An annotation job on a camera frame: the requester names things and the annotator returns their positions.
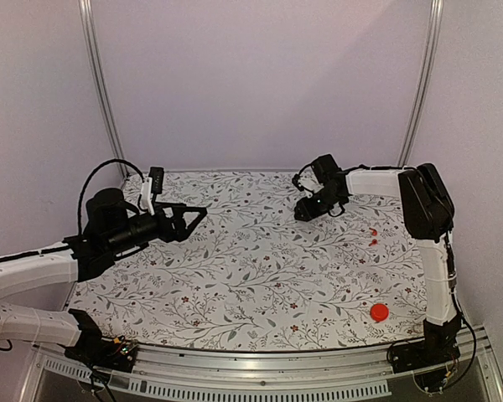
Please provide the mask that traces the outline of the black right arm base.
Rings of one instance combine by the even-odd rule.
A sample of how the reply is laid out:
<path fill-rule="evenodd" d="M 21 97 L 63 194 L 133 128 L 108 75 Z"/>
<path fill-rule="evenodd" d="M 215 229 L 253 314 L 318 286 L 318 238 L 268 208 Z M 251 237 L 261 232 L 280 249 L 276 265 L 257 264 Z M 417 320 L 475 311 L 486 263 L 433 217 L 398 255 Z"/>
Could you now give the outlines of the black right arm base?
<path fill-rule="evenodd" d="M 394 343 L 386 352 L 386 360 L 395 374 L 447 363 L 460 357 L 456 336 L 459 320 L 437 325 L 423 321 L 423 340 L 415 343 Z"/>

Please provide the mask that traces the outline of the red round bottle cap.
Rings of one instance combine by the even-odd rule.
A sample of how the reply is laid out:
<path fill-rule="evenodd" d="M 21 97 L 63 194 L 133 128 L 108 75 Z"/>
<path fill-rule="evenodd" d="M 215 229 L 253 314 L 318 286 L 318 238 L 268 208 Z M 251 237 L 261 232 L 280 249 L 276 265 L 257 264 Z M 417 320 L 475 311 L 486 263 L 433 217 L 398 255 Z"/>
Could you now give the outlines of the red round bottle cap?
<path fill-rule="evenodd" d="M 375 322 L 384 322 L 389 317 L 390 311 L 386 304 L 377 303 L 370 309 L 370 315 Z"/>

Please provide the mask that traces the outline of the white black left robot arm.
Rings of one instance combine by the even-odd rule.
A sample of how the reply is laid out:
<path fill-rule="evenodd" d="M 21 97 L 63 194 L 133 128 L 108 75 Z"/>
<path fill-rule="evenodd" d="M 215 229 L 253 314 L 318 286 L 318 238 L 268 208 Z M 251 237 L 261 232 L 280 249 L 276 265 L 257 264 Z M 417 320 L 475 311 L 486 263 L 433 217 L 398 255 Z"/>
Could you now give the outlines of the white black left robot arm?
<path fill-rule="evenodd" d="M 49 312 L 7 303 L 7 297 L 60 283 L 96 279 L 150 242 L 182 242 L 201 220 L 205 207 L 155 203 L 143 212 L 122 190 L 106 188 L 86 203 L 88 222 L 78 235 L 40 250 L 0 257 L 0 341 L 55 343 L 75 348 L 89 363 L 108 354 L 101 330 L 88 313 Z"/>

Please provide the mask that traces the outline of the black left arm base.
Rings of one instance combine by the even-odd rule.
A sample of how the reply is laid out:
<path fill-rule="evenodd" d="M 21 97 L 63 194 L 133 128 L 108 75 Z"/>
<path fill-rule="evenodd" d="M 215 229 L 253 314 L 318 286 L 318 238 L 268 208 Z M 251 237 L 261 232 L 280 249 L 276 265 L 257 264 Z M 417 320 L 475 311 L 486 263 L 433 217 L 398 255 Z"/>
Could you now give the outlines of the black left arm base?
<path fill-rule="evenodd" d="M 138 352 L 136 340 L 128 340 L 124 336 L 106 339 L 87 312 L 70 309 L 68 313 L 76 320 L 80 336 L 73 346 L 64 347 L 66 358 L 83 363 L 89 369 L 100 367 L 132 372 Z"/>

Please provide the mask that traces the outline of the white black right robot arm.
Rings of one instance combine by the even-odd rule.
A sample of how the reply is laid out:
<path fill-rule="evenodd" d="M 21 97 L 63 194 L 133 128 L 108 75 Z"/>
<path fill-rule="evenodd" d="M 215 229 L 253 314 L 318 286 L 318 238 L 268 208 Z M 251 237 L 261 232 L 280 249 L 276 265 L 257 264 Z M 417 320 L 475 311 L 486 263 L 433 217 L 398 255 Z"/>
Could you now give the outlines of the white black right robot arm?
<path fill-rule="evenodd" d="M 402 221 L 422 257 L 427 292 L 424 341 L 416 354 L 421 363 L 434 365 L 448 353 L 462 322 L 455 296 L 454 204 L 437 168 L 424 163 L 415 168 L 359 165 L 343 169 L 329 154 L 306 167 L 321 187 L 313 189 L 302 173 L 293 175 L 293 186 L 305 194 L 294 208 L 299 221 L 331 214 L 334 207 L 343 208 L 356 195 L 399 198 Z"/>

